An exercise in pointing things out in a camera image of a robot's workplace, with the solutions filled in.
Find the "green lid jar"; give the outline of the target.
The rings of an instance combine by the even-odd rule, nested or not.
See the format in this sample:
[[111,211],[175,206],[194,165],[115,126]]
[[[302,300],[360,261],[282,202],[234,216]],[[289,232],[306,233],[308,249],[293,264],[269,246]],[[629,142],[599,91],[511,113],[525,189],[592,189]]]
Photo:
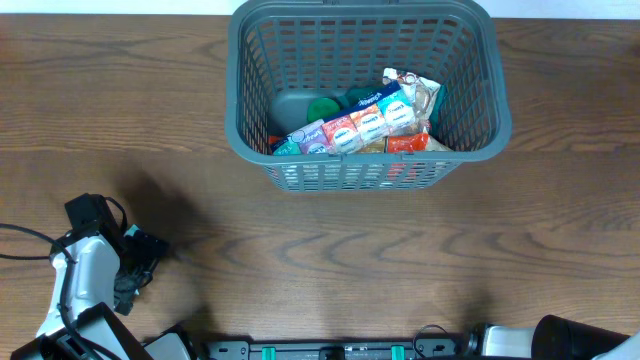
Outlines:
[[322,97],[314,99],[307,108],[307,122],[313,123],[325,119],[341,110],[341,106],[332,98]]

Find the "brown white snack bag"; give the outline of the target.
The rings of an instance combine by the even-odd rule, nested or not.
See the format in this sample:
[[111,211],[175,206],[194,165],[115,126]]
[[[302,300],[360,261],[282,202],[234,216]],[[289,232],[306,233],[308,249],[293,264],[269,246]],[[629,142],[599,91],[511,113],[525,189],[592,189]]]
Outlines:
[[385,68],[382,82],[387,85],[396,81],[409,102],[416,121],[412,125],[404,126],[399,130],[394,130],[394,136],[414,135],[417,133],[430,133],[432,124],[430,117],[434,111],[442,85],[436,81],[419,76],[413,72]]

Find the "Kleenex tissue multipack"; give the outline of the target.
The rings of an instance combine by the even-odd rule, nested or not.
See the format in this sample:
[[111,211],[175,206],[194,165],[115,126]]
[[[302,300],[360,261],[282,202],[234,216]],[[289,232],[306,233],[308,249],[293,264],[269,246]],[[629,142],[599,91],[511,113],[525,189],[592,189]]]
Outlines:
[[273,143],[275,156],[349,154],[417,123],[404,90],[392,81],[353,106],[323,115]]

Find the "green Nescafe bag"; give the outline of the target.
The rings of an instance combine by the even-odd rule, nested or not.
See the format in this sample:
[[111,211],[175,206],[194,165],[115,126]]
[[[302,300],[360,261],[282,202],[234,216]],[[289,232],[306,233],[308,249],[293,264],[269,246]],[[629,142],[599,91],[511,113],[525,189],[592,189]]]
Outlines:
[[[345,104],[347,107],[353,107],[355,105],[357,105],[361,100],[364,100],[366,98],[369,98],[373,95],[375,95],[378,92],[382,92],[385,89],[385,86],[382,87],[362,87],[362,88],[351,88],[349,89],[345,95],[343,95],[340,99],[340,102],[342,104]],[[442,105],[442,102],[444,101],[444,98],[447,95],[447,88],[445,86],[442,85],[438,99],[436,101],[436,105],[434,108],[434,111],[430,117],[430,121],[432,124],[432,130],[433,130],[433,126],[437,124],[438,122],[438,111],[440,106]]]

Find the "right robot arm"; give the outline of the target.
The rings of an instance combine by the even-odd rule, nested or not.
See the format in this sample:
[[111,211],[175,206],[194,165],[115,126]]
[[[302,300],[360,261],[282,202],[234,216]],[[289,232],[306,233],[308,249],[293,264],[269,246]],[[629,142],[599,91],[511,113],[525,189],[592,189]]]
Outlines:
[[546,315],[530,328],[480,324],[463,341],[461,354],[481,359],[639,360],[639,335]]

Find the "white teal small packet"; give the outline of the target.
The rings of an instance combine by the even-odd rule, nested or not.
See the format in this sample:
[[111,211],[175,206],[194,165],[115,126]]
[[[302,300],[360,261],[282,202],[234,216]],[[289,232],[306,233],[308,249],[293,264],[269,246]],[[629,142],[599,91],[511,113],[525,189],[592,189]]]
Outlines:
[[125,233],[125,237],[134,237],[142,233],[142,230],[135,224],[133,224]]

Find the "red spaghetti packet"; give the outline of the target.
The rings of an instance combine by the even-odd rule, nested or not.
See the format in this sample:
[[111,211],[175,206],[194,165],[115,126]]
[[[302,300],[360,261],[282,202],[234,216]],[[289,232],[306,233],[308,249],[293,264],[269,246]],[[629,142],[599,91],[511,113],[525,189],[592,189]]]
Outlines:
[[[269,137],[269,145],[274,156],[302,155],[300,144],[289,138]],[[391,136],[367,145],[357,153],[415,153],[424,151],[450,151],[450,148],[438,142],[427,133],[410,136]]]

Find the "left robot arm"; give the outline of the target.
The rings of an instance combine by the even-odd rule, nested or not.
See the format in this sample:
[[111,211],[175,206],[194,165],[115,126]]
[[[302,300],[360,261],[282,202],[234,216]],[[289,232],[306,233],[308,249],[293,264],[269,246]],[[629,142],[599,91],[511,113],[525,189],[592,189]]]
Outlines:
[[65,205],[71,228],[46,255],[56,279],[46,318],[14,359],[177,359],[197,353],[180,326],[149,342],[121,322],[153,279],[167,242],[117,220],[110,197],[83,194]]

